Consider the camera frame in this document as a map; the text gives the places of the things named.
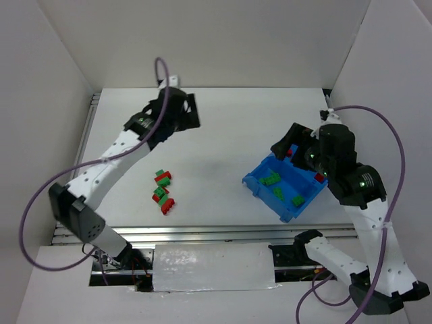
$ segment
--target blue tray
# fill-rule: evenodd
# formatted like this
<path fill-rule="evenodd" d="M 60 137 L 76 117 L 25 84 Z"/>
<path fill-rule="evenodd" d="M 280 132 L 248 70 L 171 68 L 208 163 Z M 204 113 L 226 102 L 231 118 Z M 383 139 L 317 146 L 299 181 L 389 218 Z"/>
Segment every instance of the blue tray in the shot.
<path fill-rule="evenodd" d="M 291 149 L 294 155 L 297 147 L 293 145 Z M 265 186 L 259 182 L 261 178 L 270 176 L 272 171 L 281 176 L 280 182 L 270 186 Z M 297 218 L 318 193 L 327 186 L 327 179 L 320 183 L 314 179 L 315 175 L 316 173 L 313 171 L 305 171 L 294 167 L 290 158 L 286 157 L 283 161 L 279 161 L 271 153 L 254 171 L 243 178 L 242 183 L 246 183 L 253 196 L 259 197 L 280 216 L 281 221 L 287 223 L 291 218 Z M 284 201 L 273 194 L 275 187 L 281 188 Z M 298 195 L 301 195 L 305 202 L 296 207 L 292 203 L 292 199 Z"/>

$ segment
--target green lego brick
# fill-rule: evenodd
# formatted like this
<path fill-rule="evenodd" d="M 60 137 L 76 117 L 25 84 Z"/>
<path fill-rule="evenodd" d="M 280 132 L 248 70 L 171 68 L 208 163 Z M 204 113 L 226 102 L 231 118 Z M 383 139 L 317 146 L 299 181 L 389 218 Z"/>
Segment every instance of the green lego brick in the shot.
<path fill-rule="evenodd" d="M 291 201 L 295 207 L 299 207 L 304 204 L 304 198 L 301 195 L 295 196 Z"/>
<path fill-rule="evenodd" d="M 278 197 L 280 200 L 284 201 L 284 193 L 282 192 L 282 189 L 280 187 L 273 188 L 273 194 Z"/>
<path fill-rule="evenodd" d="M 281 176 L 278 173 L 273 173 L 269 177 L 265 178 L 265 184 L 270 186 L 281 181 Z"/>
<path fill-rule="evenodd" d="M 162 206 L 163 204 L 165 204 L 167 202 L 167 200 L 168 200 L 168 195 L 166 194 L 166 195 L 162 196 L 161 200 L 158 201 L 157 204 L 159 206 Z"/>
<path fill-rule="evenodd" d="M 171 182 L 169 181 L 169 178 L 168 178 L 168 177 L 164 177 L 162 180 L 159 180 L 159 181 L 157 182 L 157 185 L 160 186 L 160 187 L 166 187 L 166 186 L 168 186 L 169 184 L 171 184 Z"/>
<path fill-rule="evenodd" d="M 158 196 L 159 198 L 162 198 L 162 196 L 165 195 L 165 191 L 164 189 L 162 189 L 161 187 L 157 187 L 157 189 L 155 191 L 153 191 L 155 193 L 156 196 Z"/>

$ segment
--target red block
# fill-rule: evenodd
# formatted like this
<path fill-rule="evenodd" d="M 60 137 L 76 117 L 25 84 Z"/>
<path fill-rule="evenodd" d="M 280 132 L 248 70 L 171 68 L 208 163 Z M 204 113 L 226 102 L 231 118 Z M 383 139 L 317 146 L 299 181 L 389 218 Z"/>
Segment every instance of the red block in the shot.
<path fill-rule="evenodd" d="M 153 197 L 151 197 L 156 203 L 158 203 L 161 199 L 156 196 L 156 194 L 153 194 Z"/>
<path fill-rule="evenodd" d="M 171 179 L 171 174 L 169 171 L 165 171 L 164 173 L 162 173 L 161 175 L 158 175 L 155 178 L 155 181 L 158 182 L 159 180 L 162 180 L 164 177 L 168 177 L 168 179 Z"/>
<path fill-rule="evenodd" d="M 324 180 L 325 180 L 325 177 L 324 177 L 324 175 L 321 175 L 321 174 L 317 173 L 317 174 L 315 174 L 314 179 L 316 181 L 318 181 L 320 184 L 322 184 L 324 182 Z"/>
<path fill-rule="evenodd" d="M 168 213 L 168 210 L 171 209 L 172 206 L 174 206 L 176 202 L 174 201 L 174 199 L 169 198 L 167 201 L 165 201 L 165 204 L 162 205 L 161 207 L 161 211 L 164 215 L 166 215 Z"/>

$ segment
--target purple cable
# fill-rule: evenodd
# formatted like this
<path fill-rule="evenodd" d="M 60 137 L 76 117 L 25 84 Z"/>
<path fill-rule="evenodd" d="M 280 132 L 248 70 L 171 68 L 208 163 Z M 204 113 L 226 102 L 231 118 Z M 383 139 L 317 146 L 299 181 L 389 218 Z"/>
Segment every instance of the purple cable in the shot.
<path fill-rule="evenodd" d="M 105 270 L 103 269 L 103 264 L 102 264 L 102 250 L 99 249 L 99 265 L 101 266 L 101 273 L 102 273 L 102 279 L 103 282 L 105 282 L 106 286 L 109 286 L 108 284 L 108 280 L 107 280 L 107 276 L 105 275 Z"/>
<path fill-rule="evenodd" d="M 399 178 L 398 187 L 396 188 L 396 192 L 394 194 L 393 200 L 390 202 L 389 209 L 387 210 L 387 213 L 385 214 L 384 223 L 388 223 L 390 221 L 390 218 L 392 217 L 394 207 L 395 207 L 395 205 L 399 199 L 400 191 L 402 190 L 402 186 L 403 186 L 404 180 L 405 180 L 406 162 L 405 162 L 404 146 L 402 144 L 402 141 L 400 140 L 398 132 L 393 127 L 392 123 L 390 123 L 390 121 L 382 113 L 380 113 L 380 112 L 378 112 L 372 108 L 365 107 L 365 106 L 358 106 L 358 105 L 337 107 L 334 109 L 334 111 L 342 111 L 342 110 L 347 110 L 347 109 L 365 110 L 365 111 L 368 111 L 368 112 L 373 113 L 374 115 L 380 117 L 383 120 L 383 122 L 385 122 L 385 124 L 389 127 L 389 129 L 391 130 L 391 132 L 393 133 L 393 135 L 396 139 L 396 142 L 398 143 L 399 152 L 400 152 L 400 178 Z M 379 258 L 378 258 L 377 270 L 375 272 L 375 275 L 373 276 L 373 280 L 371 282 L 371 287 L 369 288 L 368 292 L 366 293 L 366 296 L 364 297 L 364 300 L 362 301 L 360 306 L 357 308 L 356 312 L 346 321 L 346 324 L 353 324 L 357 320 L 357 318 L 360 316 L 360 314 L 366 308 L 367 304 L 369 303 L 369 300 L 372 297 L 373 292 L 375 291 L 375 288 L 377 287 L 379 275 L 381 274 L 381 270 L 383 269 L 385 247 L 387 245 L 387 228 L 383 227 L 382 231 L 383 231 L 383 236 L 381 239 L 381 247 L 379 249 Z M 316 285 L 315 289 L 318 288 L 319 286 L 321 286 L 321 284 L 323 284 L 324 281 L 322 281 L 321 283 Z M 311 291 L 308 291 L 300 299 L 299 304 L 300 304 L 300 302 L 303 302 L 303 300 L 310 293 L 311 293 Z"/>
<path fill-rule="evenodd" d="M 168 67 L 166 62 L 161 58 L 161 57 L 157 57 L 155 60 L 155 70 L 156 70 L 156 78 L 158 78 L 157 75 L 157 64 L 160 63 L 163 66 L 163 69 L 165 70 L 165 77 L 167 80 L 167 83 L 169 83 L 169 72 L 168 72 Z M 26 247 L 24 245 L 24 224 L 26 222 L 26 218 L 28 215 L 28 211 L 30 210 L 31 206 L 33 205 L 34 201 L 36 200 L 36 198 L 39 196 L 39 194 L 41 194 L 41 192 L 47 187 L 49 186 L 49 184 L 51 182 L 54 182 L 56 179 L 60 178 L 61 176 L 64 176 L 65 174 L 76 170 L 76 169 L 80 169 L 81 167 L 86 167 L 89 165 L 96 165 L 96 164 L 100 164 L 100 163 L 106 163 L 108 161 L 112 161 L 112 160 L 116 160 L 116 159 L 120 159 L 122 157 L 125 157 L 126 155 L 135 152 L 136 150 L 138 150 L 145 142 L 147 142 L 147 140 L 149 140 L 149 138 L 156 132 L 157 128 L 159 127 L 159 125 L 162 122 L 163 116 L 165 115 L 165 112 L 167 110 L 167 106 L 168 106 L 168 98 L 169 98 L 169 87 L 167 87 L 165 89 L 165 96 L 163 97 L 163 103 L 162 103 L 162 109 L 161 109 L 161 113 L 159 114 L 155 125 L 153 126 L 153 128 L 150 130 L 150 132 L 145 136 L 145 138 L 139 142 L 135 147 L 131 148 L 130 150 L 114 155 L 108 159 L 97 159 L 97 160 L 93 160 L 93 161 L 88 161 L 88 162 L 84 162 L 78 165 L 75 165 L 73 167 L 70 167 L 68 169 L 65 169 L 61 172 L 59 172 L 58 174 L 52 176 L 51 178 L 49 178 L 34 194 L 33 196 L 30 198 L 30 200 L 28 201 L 26 208 L 24 209 L 24 212 L 22 213 L 22 217 L 21 217 L 21 221 L 20 221 L 20 228 L 19 228 L 19 244 L 20 244 L 20 250 L 22 252 L 22 254 L 24 255 L 24 257 L 27 259 L 27 261 L 33 265 L 36 268 L 39 268 L 41 270 L 45 270 L 45 271 L 63 271 L 63 270 L 68 270 L 71 269 L 73 267 L 76 267 L 77 265 L 83 263 L 86 259 L 88 259 L 90 257 L 90 255 L 97 249 L 97 248 L 93 248 L 84 258 L 82 258 L 79 261 L 76 261 L 75 263 L 65 266 L 65 267 L 59 267 L 59 268 L 53 268 L 53 267 L 46 267 L 44 265 L 40 265 L 38 264 L 35 260 L 33 260 L 33 258 L 28 254 Z"/>
<path fill-rule="evenodd" d="M 318 276 L 321 273 L 317 273 L 314 276 L 314 280 L 316 280 L 318 278 Z M 312 294 L 312 292 L 321 287 L 323 284 L 325 284 L 327 281 L 329 281 L 331 278 L 333 277 L 333 275 L 329 275 L 327 278 L 325 278 L 322 282 L 318 283 L 316 286 L 313 286 L 310 290 L 308 290 L 302 298 L 300 298 L 300 300 L 298 301 L 297 307 L 296 307 L 296 323 L 300 324 L 300 307 L 302 306 L 303 302 L 306 300 L 306 297 L 309 296 L 310 294 Z"/>
<path fill-rule="evenodd" d="M 343 301 L 341 301 L 341 302 L 336 302 L 336 303 L 331 303 L 331 302 L 326 302 L 324 299 L 322 299 L 319 295 L 318 295 L 318 293 L 317 293 L 317 287 L 315 286 L 315 282 L 316 282 L 316 280 L 317 280 L 317 278 L 318 278 L 318 276 L 320 275 L 321 273 L 320 272 L 318 272 L 314 277 L 313 277 L 313 279 L 312 279 L 312 291 L 313 291 L 313 294 L 315 295 L 315 297 L 317 297 L 317 300 L 319 300 L 320 302 L 322 302 L 324 305 L 327 305 L 327 306 L 331 306 L 331 307 L 339 307 L 339 306 L 342 306 L 342 305 L 345 305 L 347 302 L 349 302 L 350 300 L 351 300 L 351 296 L 348 296 L 345 300 L 343 300 Z"/>

